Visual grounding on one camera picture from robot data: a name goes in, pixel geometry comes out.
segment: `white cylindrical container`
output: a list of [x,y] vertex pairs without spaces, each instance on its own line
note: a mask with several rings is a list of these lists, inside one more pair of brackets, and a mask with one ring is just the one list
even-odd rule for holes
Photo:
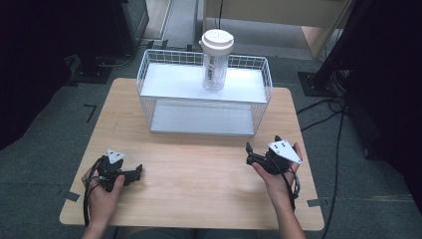
[[204,50],[204,79],[202,86],[209,92],[219,92],[224,88],[228,60],[233,50],[234,38],[226,31],[213,29],[202,35],[199,44]]

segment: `handheld controller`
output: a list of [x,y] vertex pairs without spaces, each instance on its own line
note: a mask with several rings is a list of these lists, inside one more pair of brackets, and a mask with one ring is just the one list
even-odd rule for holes
[[100,182],[105,188],[105,191],[111,192],[114,187],[115,180],[120,176],[124,175],[123,186],[129,186],[131,182],[140,180],[140,173],[142,172],[142,164],[136,168],[136,170],[122,171],[121,166],[123,165],[123,159],[118,160],[115,163],[110,163],[107,156],[102,156],[101,163],[98,168]]
[[290,144],[278,135],[275,137],[275,142],[269,143],[268,146],[269,150],[265,152],[265,155],[259,155],[254,153],[251,144],[247,142],[246,163],[252,165],[253,162],[258,162],[268,173],[274,175],[288,171],[292,162],[302,163]]

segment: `finger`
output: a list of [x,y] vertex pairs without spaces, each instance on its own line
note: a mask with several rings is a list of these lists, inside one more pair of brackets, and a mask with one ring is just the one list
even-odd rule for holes
[[[100,164],[99,163],[96,163],[96,170],[97,170],[97,168],[99,168],[99,166],[100,166]],[[91,170],[92,170],[93,168],[92,167],[90,167],[89,169],[88,169],[88,171],[84,174],[84,176],[82,176],[82,178],[81,178],[81,181],[85,184],[85,182],[87,181],[87,179],[90,177],[90,173],[91,173]]]
[[293,148],[295,149],[295,152],[298,155],[298,157],[302,159],[302,151],[297,142],[295,142],[295,144],[293,145]]
[[257,171],[258,175],[260,175],[263,179],[267,176],[268,172],[261,166],[258,162],[253,162],[252,167]]
[[296,172],[298,171],[299,166],[300,166],[300,164],[298,164],[297,162],[292,162],[292,163],[291,163],[291,168],[292,168],[292,171],[293,171],[294,173],[296,173]]
[[293,184],[293,181],[295,179],[295,176],[291,172],[285,172],[285,178],[288,181],[288,183],[290,185],[292,185]]
[[113,194],[119,195],[121,192],[121,189],[124,185],[124,175],[120,175],[114,182],[114,187],[112,188]]

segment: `label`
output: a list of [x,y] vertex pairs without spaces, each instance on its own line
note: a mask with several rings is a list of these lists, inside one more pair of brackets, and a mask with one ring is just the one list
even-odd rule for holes
[[214,72],[215,72],[215,58],[213,56],[209,56],[209,62],[207,67],[207,80],[213,81]]

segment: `wooden table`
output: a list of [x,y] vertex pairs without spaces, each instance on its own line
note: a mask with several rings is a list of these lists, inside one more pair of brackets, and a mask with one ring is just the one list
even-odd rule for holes
[[245,144],[264,153],[275,134],[301,146],[300,197],[296,215],[304,230],[321,230],[319,206],[295,107],[289,90],[274,89],[254,137],[151,133],[135,79],[117,79],[105,100],[71,191],[60,215],[65,224],[84,224],[81,177],[110,147],[126,153],[123,170],[143,164],[141,180],[125,187],[111,225],[188,228],[277,229],[264,181],[246,164]]

